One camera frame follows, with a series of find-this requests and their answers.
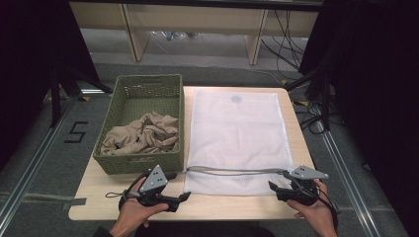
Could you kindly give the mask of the clear plastic bag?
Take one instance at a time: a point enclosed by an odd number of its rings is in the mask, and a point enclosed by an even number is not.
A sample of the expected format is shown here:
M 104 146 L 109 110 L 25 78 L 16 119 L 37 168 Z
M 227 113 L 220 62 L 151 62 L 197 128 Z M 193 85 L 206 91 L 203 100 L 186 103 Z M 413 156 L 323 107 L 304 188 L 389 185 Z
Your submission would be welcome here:
M 199 33 L 185 33 L 185 32 L 154 32 L 155 35 L 161 35 L 167 40 L 183 40 L 196 39 Z

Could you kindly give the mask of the black curtain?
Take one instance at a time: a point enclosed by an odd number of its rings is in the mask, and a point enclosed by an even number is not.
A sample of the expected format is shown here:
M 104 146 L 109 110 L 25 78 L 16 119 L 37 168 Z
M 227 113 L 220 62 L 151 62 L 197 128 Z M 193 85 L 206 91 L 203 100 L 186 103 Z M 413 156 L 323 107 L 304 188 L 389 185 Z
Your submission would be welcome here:
M 419 0 L 323 0 L 299 69 L 341 117 L 409 237 L 419 237 Z
M 51 78 L 68 94 L 97 82 L 68 0 L 0 0 L 0 170 L 31 126 Z

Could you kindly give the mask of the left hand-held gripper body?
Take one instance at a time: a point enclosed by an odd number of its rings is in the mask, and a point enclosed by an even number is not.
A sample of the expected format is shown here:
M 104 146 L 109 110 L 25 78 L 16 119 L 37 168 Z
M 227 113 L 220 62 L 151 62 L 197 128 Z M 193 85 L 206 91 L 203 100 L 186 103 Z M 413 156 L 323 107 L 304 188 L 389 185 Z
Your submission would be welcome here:
M 159 203 L 168 205 L 167 211 L 171 211 L 171 198 L 165 197 L 161 193 L 168 184 L 164 172 L 159 165 L 149 169 L 146 173 L 140 175 L 123 192 L 123 202 L 134 198 L 143 206 L 154 206 Z

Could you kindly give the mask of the green woven basket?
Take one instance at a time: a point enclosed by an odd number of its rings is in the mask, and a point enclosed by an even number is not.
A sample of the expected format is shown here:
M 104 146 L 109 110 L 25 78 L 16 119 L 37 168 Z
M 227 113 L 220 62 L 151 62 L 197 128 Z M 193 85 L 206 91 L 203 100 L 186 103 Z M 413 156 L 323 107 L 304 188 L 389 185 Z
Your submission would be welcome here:
M 143 173 L 156 165 L 160 165 L 165 172 L 180 172 L 184 167 L 184 107 L 181 75 L 120 76 L 93 158 L 108 175 Z M 128 125 L 152 112 L 178 120 L 179 142 L 174 151 L 122 155 L 105 155 L 101 152 L 106 134 L 112 128 Z

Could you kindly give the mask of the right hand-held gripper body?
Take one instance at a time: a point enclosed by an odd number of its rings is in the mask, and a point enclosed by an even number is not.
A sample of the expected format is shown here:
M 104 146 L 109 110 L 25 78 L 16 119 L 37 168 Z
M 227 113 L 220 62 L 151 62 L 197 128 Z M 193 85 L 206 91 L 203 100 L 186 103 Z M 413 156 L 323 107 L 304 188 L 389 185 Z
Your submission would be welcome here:
M 290 172 L 296 182 L 291 181 L 291 189 L 285 193 L 277 193 L 277 199 L 282 201 L 296 200 L 303 205 L 313 205 L 318 200 L 315 179 L 328 179 L 329 176 L 312 168 L 301 165 Z

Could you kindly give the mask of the black metal stand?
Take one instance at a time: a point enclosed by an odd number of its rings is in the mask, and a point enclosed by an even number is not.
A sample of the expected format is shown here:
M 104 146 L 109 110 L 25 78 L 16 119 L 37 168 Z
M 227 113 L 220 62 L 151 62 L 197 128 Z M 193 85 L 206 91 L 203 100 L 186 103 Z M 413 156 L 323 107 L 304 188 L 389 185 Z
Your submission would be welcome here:
M 330 104 L 330 74 L 326 69 L 314 69 L 296 81 L 290 83 L 285 89 L 290 92 L 304 83 L 309 83 L 305 97 L 309 101 L 320 100 L 321 111 L 319 119 L 325 130 L 329 130 L 329 104 Z
M 55 127 L 61 118 L 60 88 L 63 88 L 69 97 L 78 97 L 81 89 L 77 80 L 87 82 L 104 93 L 111 94 L 113 90 L 101 83 L 98 77 L 90 77 L 68 65 L 56 63 L 50 72 L 50 95 L 52 102 L 51 127 Z

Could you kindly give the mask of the person's right hand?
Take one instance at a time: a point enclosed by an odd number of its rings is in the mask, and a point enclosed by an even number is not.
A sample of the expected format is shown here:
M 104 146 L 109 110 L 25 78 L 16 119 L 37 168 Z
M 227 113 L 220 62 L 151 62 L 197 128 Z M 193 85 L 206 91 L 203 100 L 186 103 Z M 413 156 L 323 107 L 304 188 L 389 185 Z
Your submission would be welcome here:
M 319 237 L 338 237 L 333 215 L 329 208 L 330 200 L 327 196 L 327 187 L 319 180 L 315 180 L 314 183 L 319 188 L 320 200 L 307 206 L 290 199 L 287 201 L 287 205 L 296 210 L 294 217 L 304 218 Z

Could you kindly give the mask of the white mesh laundry bag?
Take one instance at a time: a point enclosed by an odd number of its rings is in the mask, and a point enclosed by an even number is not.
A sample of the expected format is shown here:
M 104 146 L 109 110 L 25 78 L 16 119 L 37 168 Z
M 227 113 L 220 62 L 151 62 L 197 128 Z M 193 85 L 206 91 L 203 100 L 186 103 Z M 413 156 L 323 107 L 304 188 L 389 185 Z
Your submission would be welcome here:
M 276 93 L 200 89 L 192 108 L 185 190 L 210 196 L 272 196 L 293 169 Z

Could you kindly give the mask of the beige cloth garment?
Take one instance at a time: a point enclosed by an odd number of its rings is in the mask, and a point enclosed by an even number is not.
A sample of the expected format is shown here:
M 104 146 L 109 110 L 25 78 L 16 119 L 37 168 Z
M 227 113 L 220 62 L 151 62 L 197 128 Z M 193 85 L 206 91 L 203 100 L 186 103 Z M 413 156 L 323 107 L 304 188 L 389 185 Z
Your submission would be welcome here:
M 179 120 L 152 112 L 128 125 L 111 128 L 100 150 L 102 155 L 175 152 L 179 139 Z

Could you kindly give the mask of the aluminium floor rail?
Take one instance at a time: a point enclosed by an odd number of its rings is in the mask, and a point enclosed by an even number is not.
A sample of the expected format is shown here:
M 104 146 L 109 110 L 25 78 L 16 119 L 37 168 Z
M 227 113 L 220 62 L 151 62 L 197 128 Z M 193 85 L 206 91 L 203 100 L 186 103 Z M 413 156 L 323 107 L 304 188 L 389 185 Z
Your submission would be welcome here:
M 49 106 L 41 109 L 12 161 L 0 174 L 0 236 L 13 220 L 76 103 L 74 97 L 61 102 L 60 118 L 54 126 L 50 125 Z
M 333 164 L 337 170 L 337 173 L 343 183 L 345 191 L 348 195 L 349 201 L 356 215 L 366 233 L 367 237 L 382 237 L 377 227 L 372 213 L 367 207 L 367 203 L 363 199 L 360 190 L 358 189 L 349 169 L 341 155 L 341 152 L 337 146 L 335 139 L 332 136 L 330 130 L 326 129 L 326 125 L 323 121 L 319 121 L 317 126 L 323 130 L 322 136 L 325 142 L 326 148 L 328 149 Z

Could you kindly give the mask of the person's left hand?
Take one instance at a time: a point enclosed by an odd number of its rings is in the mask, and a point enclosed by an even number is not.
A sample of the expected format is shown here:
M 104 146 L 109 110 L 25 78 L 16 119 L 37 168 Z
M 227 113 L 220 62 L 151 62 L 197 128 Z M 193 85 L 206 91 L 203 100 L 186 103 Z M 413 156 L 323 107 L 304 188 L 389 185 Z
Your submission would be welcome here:
M 149 227 L 148 218 L 154 214 L 165 211 L 166 203 L 154 206 L 143 206 L 135 198 L 129 198 L 122 206 L 116 224 L 110 230 L 113 237 L 128 237 L 140 226 Z

